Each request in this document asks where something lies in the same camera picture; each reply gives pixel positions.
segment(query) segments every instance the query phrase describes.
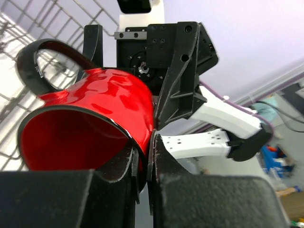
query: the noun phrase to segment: black rim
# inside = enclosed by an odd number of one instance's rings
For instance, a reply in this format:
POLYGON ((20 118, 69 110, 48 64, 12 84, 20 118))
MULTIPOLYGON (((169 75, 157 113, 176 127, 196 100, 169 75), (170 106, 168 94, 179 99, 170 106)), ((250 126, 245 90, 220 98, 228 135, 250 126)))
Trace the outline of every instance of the black rim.
MULTIPOLYGON (((30 122, 31 119, 33 119, 38 114, 48 112, 48 111, 54 111, 54 110, 71 110, 71 111, 78 111, 78 112, 82 112, 82 113, 85 113, 85 114, 89 114, 89 115, 95 116, 99 119, 102 119, 103 121, 106 121, 108 124, 116 127, 118 130, 120 130, 124 134, 124 136, 127 137, 128 140, 131 141, 131 143, 134 145, 134 147, 136 147, 136 149, 138 151, 140 161, 142 162, 142 174, 139 173, 139 175, 142 176, 140 179, 143 180, 143 177, 146 176, 147 158, 145 157, 144 153, 142 152, 140 146, 135 141, 135 139, 132 138, 124 128, 122 128, 118 124, 114 124, 109 118, 101 116, 94 111, 91 111, 91 110, 88 110, 88 109, 85 109, 85 108, 81 108, 81 107, 68 106, 68 105, 54 105, 54 106, 47 106, 47 107, 42 107, 42 108, 36 109, 33 112, 31 112, 30 114, 28 114, 22 120, 22 122, 20 123, 20 126, 18 128, 18 132, 17 132, 17 142, 18 142, 17 144, 18 144, 18 149, 19 149, 20 156, 21 156, 22 159, 24 157, 23 157, 22 149, 21 149, 21 146, 20 146, 19 142, 21 140, 21 135, 22 135, 22 132, 23 132, 25 126, 28 124, 28 122, 30 122)), ((141 184, 141 187, 143 188, 144 185, 145 185, 145 181, 143 180, 143 182, 141 184)))

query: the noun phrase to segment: wire rack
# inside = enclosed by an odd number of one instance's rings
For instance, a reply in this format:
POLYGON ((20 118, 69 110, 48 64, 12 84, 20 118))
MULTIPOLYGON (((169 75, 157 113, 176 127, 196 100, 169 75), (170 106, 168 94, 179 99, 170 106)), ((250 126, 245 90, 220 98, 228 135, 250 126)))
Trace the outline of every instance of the wire rack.
MULTIPOLYGON (((14 67, 16 54, 41 38, 59 39, 82 51, 85 25, 103 25, 106 18, 112 23, 112 31, 118 28, 118 22, 98 0, 84 2, 86 4, 77 0, 2 0, 0 3, 0 171, 27 170, 17 149, 16 132, 22 119, 43 104, 19 81, 14 67), (86 18, 86 22, 72 16, 67 2, 74 4, 73 11, 81 12, 84 16, 78 18, 86 18), (95 5, 94 13, 84 7, 87 3, 95 5), (30 13, 31 9, 37 12, 35 16, 30 13), (18 15, 13 19, 6 13, 12 11, 15 11, 12 15, 18 15), (59 27, 56 32, 54 24, 59 27)), ((114 33, 104 27, 104 35, 111 37, 114 33)), ((78 73, 76 64, 54 52, 39 53, 38 62, 46 78, 58 88, 69 87, 78 73)))

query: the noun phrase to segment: mug handle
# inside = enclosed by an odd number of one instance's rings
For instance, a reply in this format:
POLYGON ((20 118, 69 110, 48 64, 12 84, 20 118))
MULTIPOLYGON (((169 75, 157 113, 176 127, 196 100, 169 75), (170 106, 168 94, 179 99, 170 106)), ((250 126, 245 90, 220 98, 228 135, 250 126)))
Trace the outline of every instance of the mug handle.
POLYGON ((36 96, 61 91, 53 87, 41 72, 38 65, 38 52, 40 50, 52 50, 63 54, 75 61, 84 70, 98 68, 77 50, 61 41, 54 39, 36 40, 25 46, 17 54, 15 65, 21 81, 36 96))

